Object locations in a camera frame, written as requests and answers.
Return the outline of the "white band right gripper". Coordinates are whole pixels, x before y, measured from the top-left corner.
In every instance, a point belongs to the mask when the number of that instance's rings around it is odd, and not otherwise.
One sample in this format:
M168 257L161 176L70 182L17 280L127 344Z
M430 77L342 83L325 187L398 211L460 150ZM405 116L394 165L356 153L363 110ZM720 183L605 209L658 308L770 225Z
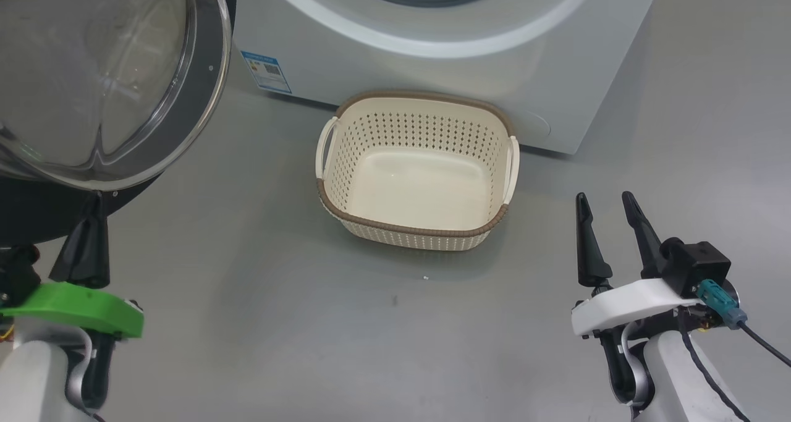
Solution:
M599 293L576 305L571 311L571 319L573 334L577 337L634 323L678 307L703 304L696 297L682 298L664 279L655 279L661 277L665 265L661 241L632 192L622 192L622 204L627 222L635 231L642 279ZM592 222L590 203L584 192L579 192L575 197L577 282L583 287L611 288L612 270L604 261Z

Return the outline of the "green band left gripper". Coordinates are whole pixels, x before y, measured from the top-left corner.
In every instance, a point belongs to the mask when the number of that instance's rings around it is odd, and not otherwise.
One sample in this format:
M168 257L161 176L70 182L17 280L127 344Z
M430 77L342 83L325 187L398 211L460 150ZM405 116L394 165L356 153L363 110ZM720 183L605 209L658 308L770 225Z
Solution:
M40 284L22 304L4 306L2 315L38 318L121 339L141 338L145 317L136 304L91 289L110 284L107 217L102 192L92 192L49 274L56 283Z

